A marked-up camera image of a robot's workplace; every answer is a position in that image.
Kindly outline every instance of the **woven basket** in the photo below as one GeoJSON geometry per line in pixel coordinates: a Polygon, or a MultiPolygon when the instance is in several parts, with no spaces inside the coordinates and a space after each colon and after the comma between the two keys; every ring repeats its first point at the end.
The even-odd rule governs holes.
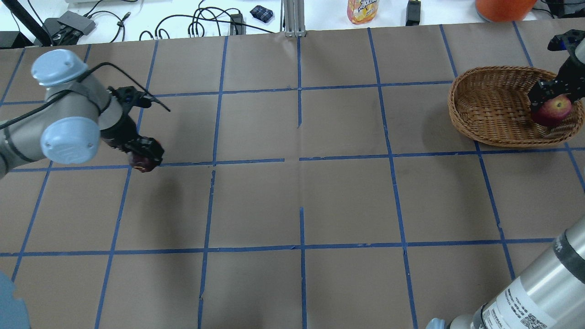
{"type": "Polygon", "coordinates": [[[459,76],[449,90],[449,115],[459,132],[479,142],[529,148],[571,139],[583,126],[583,104],[573,104],[569,116],[547,128],[530,118],[528,91],[538,79],[555,73],[532,67],[490,66],[459,76]]]}

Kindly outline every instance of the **red apple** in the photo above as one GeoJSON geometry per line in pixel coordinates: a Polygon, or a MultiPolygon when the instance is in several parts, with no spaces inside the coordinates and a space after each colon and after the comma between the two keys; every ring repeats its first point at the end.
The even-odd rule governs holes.
{"type": "Polygon", "coordinates": [[[539,125],[558,126],[571,112],[573,104],[566,95],[559,95],[542,104],[538,111],[532,112],[532,120],[539,125]]]}

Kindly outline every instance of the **black power adapter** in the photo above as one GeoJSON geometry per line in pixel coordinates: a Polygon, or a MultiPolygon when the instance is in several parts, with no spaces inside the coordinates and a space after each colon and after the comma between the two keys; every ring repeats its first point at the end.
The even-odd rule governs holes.
{"type": "Polygon", "coordinates": [[[418,25],[421,22],[421,1],[408,0],[406,5],[406,26],[418,25]]]}
{"type": "Polygon", "coordinates": [[[244,24],[244,16],[241,13],[230,14],[231,23],[229,25],[229,35],[245,35],[246,26],[244,24]]]}

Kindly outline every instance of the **black cable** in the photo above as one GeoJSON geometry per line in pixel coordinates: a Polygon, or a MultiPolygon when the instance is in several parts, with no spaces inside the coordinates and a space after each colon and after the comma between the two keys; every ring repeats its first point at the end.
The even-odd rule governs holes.
{"type": "Polygon", "coordinates": [[[85,15],[83,15],[84,17],[87,17],[87,15],[91,14],[92,11],[94,11],[95,7],[97,7],[99,5],[100,2],[102,2],[103,0],[99,0],[98,2],[95,3],[95,5],[90,9],[90,11],[88,11],[87,13],[85,13],[85,15]]]}
{"type": "Polygon", "coordinates": [[[166,33],[166,35],[167,35],[167,39],[171,39],[171,36],[169,36],[169,35],[168,35],[168,32],[167,32],[167,30],[165,30],[165,29],[159,29],[159,38],[160,38],[160,39],[162,39],[162,38],[163,38],[163,35],[161,34],[161,32],[162,32],[162,31],[164,31],[164,32],[166,33]]]}
{"type": "Polygon", "coordinates": [[[217,22],[220,22],[220,23],[231,23],[231,24],[234,24],[234,25],[239,25],[239,26],[247,26],[247,27],[249,27],[249,28],[253,28],[253,29],[257,29],[257,30],[261,30],[261,31],[263,31],[263,32],[267,32],[267,33],[274,33],[274,32],[272,32],[272,31],[265,30],[265,29],[263,29],[263,28],[259,28],[259,27],[257,27],[257,26],[252,26],[252,25],[248,25],[248,24],[244,24],[244,23],[238,23],[238,22],[228,22],[227,20],[215,20],[215,19],[203,19],[203,18],[200,18],[200,20],[206,20],[206,21],[208,21],[208,22],[216,22],[216,21],[217,21],[217,22]]]}
{"type": "MultiPolygon", "coordinates": [[[[197,31],[197,30],[198,30],[198,28],[197,28],[197,27],[198,27],[198,26],[197,26],[197,24],[195,24],[195,31],[193,31],[192,29],[193,29],[193,23],[198,23],[198,22],[199,22],[198,18],[199,18],[200,16],[204,17],[204,16],[203,16],[203,11],[208,11],[208,12],[210,12],[210,13],[211,13],[211,15],[214,17],[214,19],[217,19],[219,16],[221,16],[221,14],[219,14],[219,16],[216,16],[216,15],[214,14],[214,12],[212,12],[211,10],[209,10],[209,8],[197,8],[197,9],[195,10],[195,12],[193,13],[193,19],[192,19],[192,21],[191,21],[191,25],[190,25],[190,26],[191,26],[191,34],[193,34],[193,35],[195,35],[195,33],[197,33],[197,35],[199,35],[199,31],[197,31]]],[[[218,26],[218,34],[219,34],[219,36],[221,36],[221,29],[219,28],[219,22],[215,22],[215,23],[216,23],[216,24],[217,24],[217,26],[218,26]]]]}
{"type": "Polygon", "coordinates": [[[113,37],[113,39],[112,39],[112,41],[110,41],[110,43],[113,43],[114,41],[116,41],[116,39],[120,35],[120,31],[122,31],[122,41],[124,41],[124,39],[126,38],[126,26],[124,26],[124,20],[126,18],[128,18],[129,14],[126,14],[124,16],[124,18],[120,18],[120,16],[114,14],[111,11],[96,11],[96,12],[92,13],[90,16],[88,16],[88,18],[91,19],[94,15],[99,14],[99,13],[103,13],[103,12],[111,14],[113,16],[116,16],[116,18],[120,21],[120,24],[118,25],[118,31],[116,32],[116,36],[113,37]]]}
{"type": "Polygon", "coordinates": [[[546,1],[546,0],[541,0],[541,2],[543,4],[547,4],[547,5],[560,5],[560,6],[570,6],[570,5],[580,5],[580,4],[585,4],[585,1],[580,1],[580,2],[571,2],[571,3],[563,3],[563,2],[551,2],[551,1],[546,1]]]}
{"type": "Polygon", "coordinates": [[[16,20],[16,17],[14,17],[14,14],[12,12],[10,12],[10,15],[12,15],[12,19],[14,19],[14,22],[16,23],[16,26],[18,27],[18,32],[22,33],[22,31],[20,30],[20,24],[18,24],[18,20],[16,20]]]}
{"type": "Polygon", "coordinates": [[[541,9],[541,8],[532,8],[533,11],[543,11],[543,12],[547,12],[550,17],[555,18],[555,16],[552,14],[552,12],[546,10],[546,9],[541,9]]]}
{"type": "Polygon", "coordinates": [[[51,33],[49,33],[49,30],[47,30],[47,27],[44,25],[43,20],[40,18],[39,14],[36,12],[35,7],[33,7],[33,5],[30,3],[30,0],[26,0],[26,2],[29,3],[29,6],[33,10],[33,13],[35,13],[37,18],[39,19],[40,25],[43,27],[45,32],[47,32],[47,35],[49,36],[49,40],[51,40],[51,46],[54,46],[55,42],[53,41],[53,36],[51,35],[51,33]]]}
{"type": "MultiPolygon", "coordinates": [[[[92,74],[93,72],[95,72],[96,70],[98,70],[99,68],[103,67],[103,66],[111,66],[113,68],[115,68],[116,70],[120,71],[120,73],[122,73],[124,76],[126,76],[128,79],[130,79],[133,83],[135,83],[138,87],[140,87],[140,89],[142,89],[144,91],[144,93],[148,96],[152,97],[152,101],[159,104],[160,106],[162,106],[164,109],[166,109],[168,112],[170,112],[171,110],[163,103],[161,102],[158,98],[156,98],[153,94],[150,93],[150,91],[146,90],[146,88],[142,87],[142,85],[136,81],[133,77],[130,76],[130,74],[126,73],[124,70],[122,70],[121,68],[119,68],[117,65],[112,64],[110,62],[103,62],[103,63],[99,63],[98,65],[94,66],[92,69],[84,72],[82,75],[80,75],[75,81],[80,83],[83,80],[85,80],[88,76],[90,76],[90,74],[92,74]]],[[[9,127],[19,121],[22,121],[28,117],[30,117],[31,115],[37,114],[40,111],[46,109],[47,107],[53,105],[55,102],[62,100],[65,96],[69,95],[69,93],[71,93],[71,90],[61,90],[59,91],[56,96],[54,98],[51,98],[50,101],[46,102],[45,104],[35,108],[34,110],[27,112],[17,118],[8,120],[6,122],[4,122],[3,124],[0,124],[0,130],[9,127]]]]}
{"type": "MultiPolygon", "coordinates": [[[[205,36],[205,27],[203,26],[203,24],[201,24],[199,22],[193,22],[193,23],[189,24],[189,26],[187,26],[187,34],[189,34],[189,37],[191,37],[191,32],[193,31],[193,25],[197,25],[197,24],[201,25],[201,36],[205,36]]],[[[197,34],[195,34],[195,32],[193,32],[192,35],[199,36],[199,32],[197,32],[197,34]]]]}
{"type": "Polygon", "coordinates": [[[231,23],[233,23],[232,15],[230,15],[230,14],[229,14],[229,12],[228,12],[229,10],[232,10],[232,9],[233,9],[233,10],[236,10],[236,11],[238,11],[238,13],[240,13],[240,14],[242,13],[242,12],[240,11],[240,9],[238,9],[238,8],[229,8],[229,9],[223,10],[223,9],[221,9],[221,8],[218,8],[218,7],[205,7],[205,8],[201,8],[201,7],[199,7],[199,8],[197,8],[197,9],[195,10],[195,12],[193,13],[193,22],[195,22],[196,20],[199,20],[199,18],[205,18],[205,16],[203,16],[203,11],[208,11],[208,12],[210,12],[210,13],[211,13],[211,15],[213,16],[212,20],[213,20],[213,21],[215,21],[215,23],[217,24],[217,26],[218,26],[218,34],[221,36],[221,29],[219,28],[219,23],[220,23],[220,21],[218,20],[218,18],[219,18],[221,15],[224,15],[224,14],[225,14],[225,15],[227,15],[227,16],[229,17],[229,22],[230,22],[230,24],[231,24],[231,23]],[[214,14],[214,13],[211,11],[211,9],[218,10],[218,11],[220,11],[221,13],[220,13],[219,15],[215,15],[215,14],[214,14]]]}
{"type": "MultiPolygon", "coordinates": [[[[163,18],[163,20],[161,20],[161,21],[159,22],[159,24],[156,26],[156,28],[155,28],[154,30],[155,30],[155,31],[157,31],[157,30],[159,29],[159,26],[160,26],[160,25],[161,25],[161,24],[162,24],[162,23],[163,23],[165,20],[167,20],[167,19],[169,19],[169,18],[173,18],[173,17],[191,17],[191,18],[192,18],[193,16],[191,16],[191,15],[183,15],[183,14],[175,14],[175,15],[170,15],[170,16],[167,16],[167,17],[163,18]]],[[[219,23],[231,23],[231,24],[234,24],[234,25],[239,25],[239,26],[247,26],[247,27],[249,27],[249,28],[253,28],[253,29],[257,29],[257,30],[261,30],[261,31],[263,31],[263,32],[267,32],[267,33],[274,33],[274,32],[272,32],[272,31],[269,31],[269,30],[265,30],[265,29],[262,29],[262,28],[258,28],[257,26],[252,26],[252,25],[248,25],[248,24],[244,24],[244,23],[237,23],[237,22],[228,22],[227,20],[216,20],[216,19],[205,19],[205,18],[200,18],[200,20],[204,20],[204,21],[207,21],[207,22],[216,22],[216,21],[217,21],[217,22],[219,22],[219,23]]]]}
{"type": "Polygon", "coordinates": [[[46,102],[45,104],[35,108],[34,110],[32,110],[30,112],[25,113],[17,118],[14,118],[12,120],[8,120],[8,121],[4,122],[3,124],[0,125],[0,130],[4,129],[6,127],[9,127],[9,126],[11,126],[19,121],[22,121],[31,115],[39,113],[40,111],[42,111],[42,110],[46,109],[47,107],[49,107],[50,105],[52,105],[53,103],[63,99],[63,97],[67,96],[67,94],[69,94],[70,92],[71,92],[70,90],[59,91],[57,93],[57,96],[55,96],[54,98],[52,98],[50,101],[46,102]]]}
{"type": "Polygon", "coordinates": [[[142,31],[142,33],[140,34],[140,36],[138,37],[138,41],[142,41],[142,35],[147,33],[151,39],[154,39],[154,36],[152,35],[152,33],[150,33],[149,31],[142,31]]]}
{"type": "Polygon", "coordinates": [[[114,41],[116,41],[116,39],[120,35],[120,31],[122,31],[122,27],[118,26],[118,31],[116,32],[116,35],[113,37],[113,39],[112,39],[112,41],[110,41],[110,43],[113,43],[114,41]]]}

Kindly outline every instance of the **juice bottle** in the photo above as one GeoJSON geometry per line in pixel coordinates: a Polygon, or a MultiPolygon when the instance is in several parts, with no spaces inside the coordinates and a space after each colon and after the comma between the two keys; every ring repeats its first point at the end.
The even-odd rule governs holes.
{"type": "Polygon", "coordinates": [[[378,12],[380,0],[348,0],[347,18],[354,24],[364,24],[372,19],[378,12]]]}

